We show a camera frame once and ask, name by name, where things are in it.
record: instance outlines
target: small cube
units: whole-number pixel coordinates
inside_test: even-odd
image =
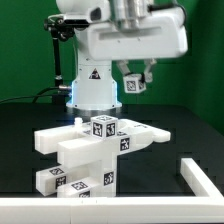
[[[91,118],[91,135],[101,139],[108,139],[117,136],[116,117],[101,115]]]
[[[58,187],[58,198],[90,198],[99,197],[100,183],[92,178],[71,182]]]
[[[128,75],[123,79],[126,93],[141,93],[146,90],[146,85],[142,82],[142,76],[140,74]]]

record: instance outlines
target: green wall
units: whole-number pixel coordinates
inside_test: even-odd
[[[186,106],[224,134],[224,1],[179,2],[188,13],[188,53],[178,59],[159,60],[154,82],[140,95],[123,92],[121,74],[114,65],[119,98],[123,103]],[[1,1],[0,6],[0,99],[33,95],[52,86],[53,49],[43,20],[58,13],[55,1]],[[72,41],[61,45],[61,53],[64,79],[69,84],[74,77]],[[131,68],[141,72],[143,63],[132,61]]]

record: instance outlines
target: black surface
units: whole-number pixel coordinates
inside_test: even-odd
[[[168,143],[118,157],[118,196],[192,195],[179,174],[181,158],[193,158],[224,193],[224,137],[192,112],[179,106],[128,105],[117,116],[172,133]],[[63,106],[0,105],[0,197],[42,197],[35,190],[35,172],[58,164],[56,153],[35,151],[33,132],[73,121]]]

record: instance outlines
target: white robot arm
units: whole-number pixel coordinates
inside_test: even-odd
[[[124,75],[125,92],[140,93],[146,90],[146,82],[152,81],[154,58],[179,57],[187,51],[184,9],[176,3],[162,6],[151,3],[57,0],[63,13],[57,16],[58,27],[70,27],[70,32],[67,28],[61,30],[59,39],[66,40],[72,33],[76,34],[78,43],[77,76],[68,107],[92,111],[121,106],[111,76],[112,61],[117,61]],[[55,28],[51,23],[47,27]],[[144,60],[145,71],[131,72],[128,60]]]

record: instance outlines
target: stacked blocks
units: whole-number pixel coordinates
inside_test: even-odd
[[[36,149],[43,154],[57,152],[61,166],[37,172],[36,188],[44,196],[57,192],[60,198],[114,197],[117,156],[169,140],[167,131],[107,115],[37,131]]]

